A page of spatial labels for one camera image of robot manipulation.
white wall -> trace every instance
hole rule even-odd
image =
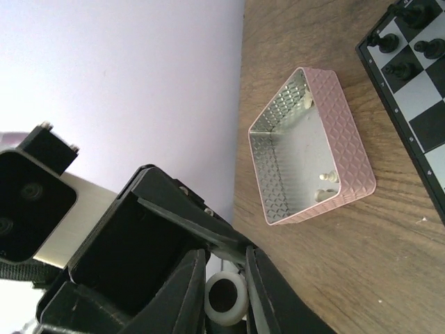
[[[71,173],[119,191],[154,163],[230,221],[243,7],[0,1],[0,132],[49,120],[81,148]]]

pink metal box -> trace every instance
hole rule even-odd
[[[269,225],[299,223],[375,191],[333,71],[297,68],[249,128],[249,142]]]

camera lens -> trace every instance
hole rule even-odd
[[[43,194],[43,186],[36,182],[31,182],[25,184],[22,190],[20,191],[20,195],[29,201],[38,200],[42,197]]]
[[[0,217],[0,237],[6,237],[13,230],[14,222],[9,218]]]

wooden table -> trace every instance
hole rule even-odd
[[[247,0],[234,227],[337,332],[442,334],[445,227],[355,53],[390,2]],[[271,227],[248,127],[298,66],[337,72],[378,187],[318,218]]]

white square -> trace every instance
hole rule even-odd
[[[445,144],[425,154],[425,158],[431,166],[432,173],[435,175],[442,188],[445,188]]]
[[[421,52],[416,52],[414,50],[414,44],[420,40],[425,40],[426,42],[430,42],[431,40],[434,40],[435,38],[441,38],[442,40],[445,40],[445,13],[442,13],[439,15],[433,22],[431,22],[420,34],[416,36],[415,39],[413,39],[410,42],[410,47],[414,54],[416,55],[417,59],[419,60],[420,64],[423,66],[423,68],[428,68],[433,64],[437,59],[427,59]]]
[[[388,64],[392,58],[394,58],[400,51],[402,51],[404,47],[408,45],[408,42],[406,41],[405,37],[403,37],[401,30],[398,28],[394,20],[388,23],[388,25],[378,35],[382,38],[388,33],[393,33],[398,37],[399,44],[395,51],[390,54],[383,54],[382,52],[380,52],[378,46],[368,47],[369,53],[371,54],[375,64],[378,66],[379,69]]]
[[[442,100],[434,83],[423,71],[394,94],[398,108],[406,121],[412,120]]]

